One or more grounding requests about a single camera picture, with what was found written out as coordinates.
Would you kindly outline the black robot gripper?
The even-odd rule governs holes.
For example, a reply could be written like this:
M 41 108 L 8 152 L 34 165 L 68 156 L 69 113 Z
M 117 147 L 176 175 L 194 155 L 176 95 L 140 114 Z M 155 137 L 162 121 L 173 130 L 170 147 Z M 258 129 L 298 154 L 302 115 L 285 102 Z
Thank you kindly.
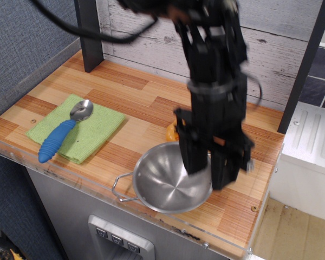
M 236 181 L 240 168 L 252 168 L 254 143 L 243 133 L 246 81 L 225 84 L 190 81 L 191 110 L 178 108 L 176 130 L 185 170 L 196 174 L 211 162 L 213 190 Z

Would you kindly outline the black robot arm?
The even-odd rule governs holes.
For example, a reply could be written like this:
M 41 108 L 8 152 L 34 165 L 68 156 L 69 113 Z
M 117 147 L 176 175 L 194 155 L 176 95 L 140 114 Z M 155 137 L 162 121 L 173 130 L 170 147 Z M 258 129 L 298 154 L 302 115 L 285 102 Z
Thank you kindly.
M 236 1 L 121 1 L 136 13 L 171 19 L 190 70 L 191 109 L 175 110 L 176 131 L 188 174 L 211 167 L 221 190 L 246 170 L 253 142 L 243 133 L 247 59 Z

